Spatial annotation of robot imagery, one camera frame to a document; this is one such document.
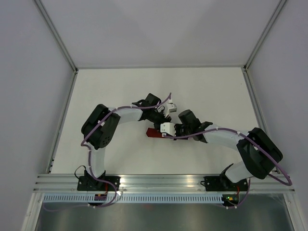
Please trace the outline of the dark red cloth napkin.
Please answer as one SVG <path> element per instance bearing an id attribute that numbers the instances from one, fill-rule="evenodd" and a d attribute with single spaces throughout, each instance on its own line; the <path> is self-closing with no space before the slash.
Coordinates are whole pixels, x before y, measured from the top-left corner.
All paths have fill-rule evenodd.
<path id="1" fill-rule="evenodd" d="M 149 138 L 164 138 L 164 135 L 157 129 L 148 128 L 146 131 L 146 136 Z"/>

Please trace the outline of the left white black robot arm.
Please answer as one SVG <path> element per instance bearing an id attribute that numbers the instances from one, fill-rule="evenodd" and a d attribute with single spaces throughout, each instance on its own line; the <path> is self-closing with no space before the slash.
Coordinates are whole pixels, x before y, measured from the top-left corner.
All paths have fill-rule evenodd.
<path id="1" fill-rule="evenodd" d="M 171 94 L 162 101 L 149 93 L 145 99 L 118 108 L 97 105 L 81 128 L 81 146 L 86 147 L 89 154 L 88 165 L 85 167 L 84 177 L 79 180 L 80 183 L 87 183 L 96 191 L 101 190 L 107 183 L 104 168 L 105 150 L 119 125 L 149 120 L 154 124 L 154 129 L 160 131 L 160 125 L 170 122 L 170 114 L 175 111 L 177 106 L 173 103 Z"/>

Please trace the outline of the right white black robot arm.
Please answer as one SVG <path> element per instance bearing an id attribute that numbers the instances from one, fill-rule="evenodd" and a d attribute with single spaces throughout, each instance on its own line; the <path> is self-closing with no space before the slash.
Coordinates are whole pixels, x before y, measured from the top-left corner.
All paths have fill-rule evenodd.
<path id="1" fill-rule="evenodd" d="M 225 146 L 238 151 L 242 160 L 228 165 L 219 175 L 219 183 L 231 190 L 241 180 L 256 177 L 263 180 L 275 168 L 272 160 L 279 163 L 283 154 L 260 128 L 235 131 L 217 126 L 212 122 L 200 122 L 191 110 L 179 114 L 180 124 L 175 125 L 175 136 L 195 141 Z"/>

